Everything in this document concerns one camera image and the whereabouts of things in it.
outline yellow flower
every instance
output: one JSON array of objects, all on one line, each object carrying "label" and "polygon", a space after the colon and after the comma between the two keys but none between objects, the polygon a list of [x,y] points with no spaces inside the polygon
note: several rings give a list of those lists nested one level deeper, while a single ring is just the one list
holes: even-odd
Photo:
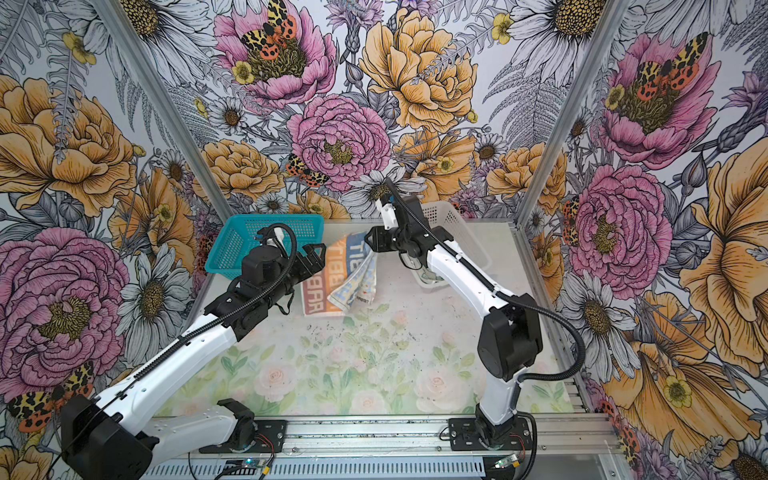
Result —
[{"label": "yellow flower", "polygon": [[664,386],[664,398],[675,407],[689,409],[693,396],[690,386],[685,380],[680,380],[676,376],[668,376],[667,384]]},{"label": "yellow flower", "polygon": [[250,63],[247,61],[236,62],[235,66],[232,67],[232,75],[235,76],[237,83],[241,85],[252,84],[253,81],[256,80],[256,77],[253,76],[253,70],[250,66]]},{"label": "yellow flower", "polygon": [[195,97],[194,106],[197,108],[197,111],[200,112],[201,115],[203,115],[205,118],[208,118],[208,109],[206,108],[205,103],[203,103],[202,98]]},{"label": "yellow flower", "polygon": [[87,62],[91,65],[96,65],[96,56],[85,49],[82,37],[78,37],[71,31],[68,31],[61,36],[61,40],[72,51],[72,56],[75,60],[82,64]]},{"label": "yellow flower", "polygon": [[768,361],[768,139],[709,173],[709,207],[692,204],[714,235],[695,270],[680,271],[690,305],[707,318],[707,338],[727,363],[760,374]]},{"label": "yellow flower", "polygon": [[45,480],[53,454],[29,447],[24,455],[11,446],[0,447],[0,478],[8,480]]},{"label": "yellow flower", "polygon": [[508,13],[500,13],[493,18],[493,30],[491,30],[491,36],[494,40],[498,40],[498,43],[506,45],[511,38],[507,30],[512,24],[515,23],[512,17]]},{"label": "yellow flower", "polygon": [[426,179],[426,190],[422,202],[448,200],[461,190],[461,185],[468,184],[472,175],[471,164],[480,165],[480,157],[475,151],[473,136],[457,139],[446,135],[442,139],[429,131],[405,134],[392,151],[416,164],[411,177]]},{"label": "yellow flower", "polygon": [[[206,144],[203,147],[203,158],[227,198],[232,193],[238,193],[256,200],[286,186],[283,180],[285,174],[280,172],[280,165],[245,142],[238,144],[232,140],[222,140]],[[197,179],[192,189],[198,197],[207,197]]]},{"label": "yellow flower", "polygon": [[618,84],[608,92],[608,96],[605,98],[605,107],[608,110],[616,110],[622,98],[624,98],[624,86]]},{"label": "yellow flower", "polygon": [[299,195],[296,198],[298,205],[291,204],[288,211],[292,214],[318,214],[326,220],[348,220],[351,218],[346,208],[333,197],[320,195],[313,190],[308,190],[306,196]]},{"label": "yellow flower", "polygon": [[453,35],[435,30],[435,24],[418,10],[397,12],[394,33],[381,22],[368,32],[360,67],[376,84],[370,89],[391,91],[400,105],[401,127],[426,128],[445,133],[472,109],[472,89],[477,65],[469,55],[437,73],[425,69],[453,45]]},{"label": "yellow flower", "polygon": [[[539,162],[541,162],[544,148],[545,145],[542,142],[530,149],[518,148],[502,155],[499,159],[502,167],[491,170],[485,178],[488,182],[488,192],[491,195],[503,194],[505,197],[512,197],[519,191],[526,191],[531,185],[531,179]],[[547,177],[544,190],[538,198],[538,204],[541,205],[547,215],[554,215],[560,200],[565,197],[565,165],[567,162],[568,158],[565,152],[561,151],[557,163]]]},{"label": "yellow flower", "polygon": [[59,163],[51,99],[60,93],[45,80],[28,78],[22,87],[0,75],[0,192],[25,194],[16,207],[27,208],[46,189],[63,191],[83,203],[87,216],[97,217],[116,195],[136,187],[133,145],[96,98],[76,92],[73,131],[58,152]]},{"label": "yellow flower", "polygon": [[533,256],[538,265],[538,271],[544,277],[544,286],[549,299],[554,303],[560,296],[563,287],[564,261],[561,252],[560,237],[542,233],[533,239]]},{"label": "yellow flower", "polygon": [[[721,366],[707,362],[712,342],[704,334],[705,325],[672,293],[646,292],[638,300],[644,338],[630,345],[641,367],[633,379],[619,371],[619,380],[604,384],[605,393],[632,426],[657,441],[672,432],[670,446],[677,455],[688,456],[711,437],[722,437],[725,448],[715,466],[728,465],[739,455],[737,442],[748,435],[756,438],[760,423],[726,392],[733,386]],[[734,382],[746,391],[741,380]]]},{"label": "yellow flower", "polygon": [[129,253],[146,247],[154,261],[167,243],[176,249],[176,260],[192,273],[197,241],[191,216],[187,201],[174,193],[163,171],[154,168],[151,180],[141,185],[141,194],[130,192],[115,206],[108,221],[112,246]]}]

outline black mounting plate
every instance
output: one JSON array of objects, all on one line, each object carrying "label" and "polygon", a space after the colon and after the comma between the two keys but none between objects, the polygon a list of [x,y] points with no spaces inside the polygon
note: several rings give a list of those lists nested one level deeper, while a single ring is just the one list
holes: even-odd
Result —
[{"label": "black mounting plate", "polygon": [[[471,450],[488,450],[480,442],[480,435],[475,430],[475,419],[448,419],[448,433],[451,436],[451,450],[454,452],[469,452]],[[509,437],[504,445],[498,450],[519,451],[520,440],[512,435],[517,435],[523,439],[523,446],[526,452],[531,451],[533,440],[528,427],[528,422],[522,417],[517,417],[513,422],[512,430],[509,431]]]},{"label": "black mounting plate", "polygon": [[[285,440],[286,425],[285,420],[259,420],[253,419],[253,423],[256,424],[256,433],[265,436],[272,445],[275,447],[275,453],[283,451],[283,441]],[[242,453],[270,453],[272,449],[258,437],[256,442],[250,446],[245,452]],[[233,452],[231,449],[222,445],[221,447],[215,445],[209,445],[200,449],[200,453],[239,453]]]}]

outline table surface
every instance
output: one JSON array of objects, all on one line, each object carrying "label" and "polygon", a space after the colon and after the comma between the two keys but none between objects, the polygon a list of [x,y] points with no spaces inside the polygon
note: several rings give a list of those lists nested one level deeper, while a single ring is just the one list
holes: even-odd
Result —
[{"label": "table surface", "polygon": [[[327,245],[373,223],[326,223]],[[516,294],[530,293],[506,223],[471,223],[492,259],[486,270]],[[160,416],[191,415],[234,398],[256,415],[418,415],[471,413],[485,390],[476,349],[481,321],[450,287],[423,290],[395,253],[377,259],[376,298],[346,316],[311,317],[300,294],[288,316],[277,309],[241,342],[184,385]],[[216,275],[204,301],[223,293]],[[556,372],[548,336],[533,366]],[[519,409],[573,412],[563,382],[526,382]]]}]

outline pink peony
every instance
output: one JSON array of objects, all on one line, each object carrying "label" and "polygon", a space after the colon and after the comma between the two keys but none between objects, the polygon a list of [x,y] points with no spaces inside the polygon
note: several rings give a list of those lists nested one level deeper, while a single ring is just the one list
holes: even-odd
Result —
[{"label": "pink peony", "polygon": [[116,252],[80,230],[49,228],[0,246],[0,394],[51,391],[91,361],[110,369],[123,348]]},{"label": "pink peony", "polygon": [[640,166],[599,167],[579,195],[574,271],[599,277],[623,300],[642,293],[669,256],[672,227],[663,211],[658,180]]},{"label": "pink peony", "polygon": [[336,80],[337,53],[331,34],[323,37],[306,8],[299,13],[288,0],[286,6],[288,15],[296,19],[296,39],[289,40],[273,61],[249,55],[240,41],[249,31],[263,30],[267,8],[262,8],[259,14],[248,8],[245,16],[232,12],[231,18],[218,15],[214,19],[216,48],[223,52],[219,63],[233,70],[232,84],[245,88],[253,99],[255,105],[250,106],[251,110],[303,103],[315,94],[329,91]]},{"label": "pink peony", "polygon": [[607,151],[615,151],[622,160],[642,162],[651,170],[671,164],[700,137],[717,112],[706,108],[712,97],[720,62],[709,65],[712,58],[712,36],[697,65],[698,74],[681,90],[660,90],[642,101],[637,91],[642,86],[637,67],[653,61],[664,65],[674,59],[686,45],[672,46],[672,39],[660,44],[657,37],[640,35],[619,61],[608,81],[610,91],[605,99],[602,119],[594,130],[595,140]]},{"label": "pink peony", "polygon": [[379,114],[348,98],[317,97],[287,124],[293,153],[330,177],[326,187],[345,192],[349,182],[389,162],[389,137]]}]

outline teal plastic basket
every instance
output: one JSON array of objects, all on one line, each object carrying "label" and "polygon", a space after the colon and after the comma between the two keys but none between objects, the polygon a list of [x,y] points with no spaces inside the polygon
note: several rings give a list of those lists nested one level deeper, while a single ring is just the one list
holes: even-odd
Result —
[{"label": "teal plastic basket", "polygon": [[[210,249],[208,261],[205,263],[205,271],[208,273],[220,273],[232,280],[242,272],[243,258],[261,243],[256,240],[259,230],[273,223],[284,223],[296,234],[299,253],[303,253],[301,247],[308,243],[321,243],[323,241],[323,225],[325,219],[322,215],[272,215],[272,214],[246,214],[233,215],[224,224],[219,237]],[[290,252],[290,238],[286,235],[283,244]]]}]

